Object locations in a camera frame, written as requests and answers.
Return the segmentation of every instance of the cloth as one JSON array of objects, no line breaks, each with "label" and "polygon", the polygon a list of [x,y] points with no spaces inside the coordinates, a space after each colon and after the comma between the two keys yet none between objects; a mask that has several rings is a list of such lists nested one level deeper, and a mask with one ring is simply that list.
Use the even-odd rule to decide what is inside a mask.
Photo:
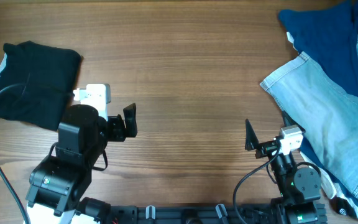
[{"label": "cloth", "polygon": [[322,165],[358,199],[358,97],[347,94],[306,52],[260,85],[305,128]]},{"label": "cloth", "polygon": [[4,44],[4,51],[7,56],[0,65],[0,90],[15,83],[26,85],[0,96],[0,118],[56,131],[73,96],[81,56],[74,50],[30,41]]},{"label": "cloth", "polygon": [[[293,37],[289,32],[287,32],[287,39],[289,42],[293,43]],[[287,121],[286,119],[284,119],[284,124],[285,126],[293,125],[292,123],[289,123],[289,121]],[[314,150],[311,147],[310,142],[309,140],[307,140],[307,138],[303,138],[300,151],[302,158],[306,162],[311,162],[320,168],[321,188],[323,188],[327,197],[330,200],[335,201],[338,201],[339,198],[346,200],[354,210],[354,213],[356,214],[356,217],[358,219],[358,200],[345,188],[345,186],[343,186],[343,184],[334,175],[332,175],[328,170],[325,169],[325,167],[322,165],[322,163],[319,161],[316,154],[314,153]],[[350,216],[352,214],[352,212],[349,211],[349,207],[342,206],[342,208],[345,209],[345,212],[341,209],[336,210],[336,212],[341,215]]]},{"label": "cloth", "polygon": [[331,9],[282,10],[278,18],[293,37],[294,48],[305,51],[346,93],[358,97],[358,1],[347,0]]}]

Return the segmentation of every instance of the dark blue cloth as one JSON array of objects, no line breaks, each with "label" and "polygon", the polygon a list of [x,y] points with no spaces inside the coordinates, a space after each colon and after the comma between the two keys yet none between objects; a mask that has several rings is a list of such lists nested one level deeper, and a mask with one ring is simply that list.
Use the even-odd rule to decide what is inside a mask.
[{"label": "dark blue cloth", "polygon": [[358,1],[322,11],[282,10],[278,18],[294,38],[294,48],[318,62],[346,93],[358,96]]}]

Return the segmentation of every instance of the wooden surface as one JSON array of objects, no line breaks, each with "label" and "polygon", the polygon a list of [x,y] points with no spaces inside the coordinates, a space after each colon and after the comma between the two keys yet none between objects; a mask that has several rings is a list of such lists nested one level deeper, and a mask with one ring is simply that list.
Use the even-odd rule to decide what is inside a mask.
[{"label": "wooden surface", "polygon": [[[239,179],[265,162],[244,150],[245,119],[261,141],[283,125],[259,87],[296,57],[277,13],[337,2],[0,4],[0,62],[5,42],[74,49],[84,57],[77,87],[110,84],[110,114],[137,103],[138,136],[108,145],[109,167],[93,173],[85,196],[112,205],[230,205]],[[23,202],[30,173],[56,140],[55,132],[0,119],[0,163]],[[263,170],[237,198],[269,203],[279,195]],[[328,217],[355,222],[330,210]],[[0,178],[0,223],[21,220]]]}]

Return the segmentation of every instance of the light blue denim fabric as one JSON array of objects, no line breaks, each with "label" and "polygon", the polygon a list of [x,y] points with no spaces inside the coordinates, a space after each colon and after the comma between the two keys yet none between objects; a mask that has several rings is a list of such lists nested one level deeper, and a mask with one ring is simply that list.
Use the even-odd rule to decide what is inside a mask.
[{"label": "light blue denim fabric", "polygon": [[304,52],[260,86],[306,129],[318,159],[358,199],[358,97],[330,80]]}]

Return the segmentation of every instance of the folded black cloth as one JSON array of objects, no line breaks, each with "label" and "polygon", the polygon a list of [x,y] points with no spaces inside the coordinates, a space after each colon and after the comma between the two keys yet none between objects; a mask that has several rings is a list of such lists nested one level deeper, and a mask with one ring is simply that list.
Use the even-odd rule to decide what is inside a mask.
[{"label": "folded black cloth", "polygon": [[0,90],[25,83],[0,95],[0,118],[26,121],[56,131],[68,100],[73,96],[81,56],[31,41],[4,44],[6,66]]}]

